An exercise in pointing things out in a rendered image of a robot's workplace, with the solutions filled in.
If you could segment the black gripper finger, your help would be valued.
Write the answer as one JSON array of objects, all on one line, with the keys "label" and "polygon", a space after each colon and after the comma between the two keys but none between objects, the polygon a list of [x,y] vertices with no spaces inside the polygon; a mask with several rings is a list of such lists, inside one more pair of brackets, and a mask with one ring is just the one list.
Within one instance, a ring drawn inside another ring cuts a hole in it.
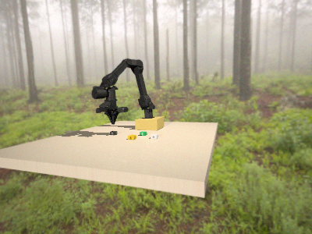
[{"label": "black gripper finger", "polygon": [[112,123],[113,123],[113,125],[115,125],[115,121],[116,121],[116,119],[117,119],[117,116],[118,116],[118,114],[119,114],[120,112],[118,112],[118,113],[111,113],[111,115],[112,115]]},{"label": "black gripper finger", "polygon": [[[113,113],[113,112],[111,112],[111,113]],[[111,124],[113,125],[113,123],[112,123],[112,115],[111,115],[111,113],[105,113],[105,115],[107,115],[107,116],[109,117],[110,122],[111,122]]]}]

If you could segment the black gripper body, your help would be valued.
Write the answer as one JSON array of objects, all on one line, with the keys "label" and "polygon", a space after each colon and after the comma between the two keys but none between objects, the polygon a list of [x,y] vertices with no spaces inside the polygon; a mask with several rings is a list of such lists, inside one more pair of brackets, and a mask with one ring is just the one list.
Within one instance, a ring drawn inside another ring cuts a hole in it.
[{"label": "black gripper body", "polygon": [[[113,112],[113,113],[128,112],[128,108],[127,108],[127,107],[120,107],[120,108],[118,108],[118,106],[116,106],[116,102],[117,102],[116,97],[114,97],[114,98],[106,98],[106,100],[107,100],[107,101],[112,100],[113,105],[114,105],[114,108],[112,108],[111,110],[109,109],[108,112],[105,112],[105,113],[111,113],[111,112]],[[97,109],[96,109],[96,113],[101,113],[100,108],[97,108]]]}]

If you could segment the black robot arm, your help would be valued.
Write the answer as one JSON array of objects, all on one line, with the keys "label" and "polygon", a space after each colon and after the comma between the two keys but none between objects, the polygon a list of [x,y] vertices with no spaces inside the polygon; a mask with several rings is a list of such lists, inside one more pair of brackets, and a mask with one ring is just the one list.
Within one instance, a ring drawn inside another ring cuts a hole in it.
[{"label": "black robot arm", "polygon": [[[116,84],[118,77],[126,68],[131,68],[132,72],[136,76],[137,86],[140,92],[139,105],[142,110],[144,110],[144,119],[152,119],[153,112],[152,109],[155,109],[154,104],[151,102],[151,98],[147,95],[147,90],[144,83],[143,77],[143,62],[141,60],[135,59],[124,59],[122,62],[113,70],[112,73],[109,73],[107,76],[103,77],[102,83],[99,87],[93,87],[92,97],[93,99],[102,99],[102,98],[116,98],[115,90],[118,90]],[[113,86],[113,87],[110,87]],[[108,89],[106,89],[108,88]],[[107,101],[99,105],[101,112],[108,112],[108,110],[114,108],[112,100]]]}]

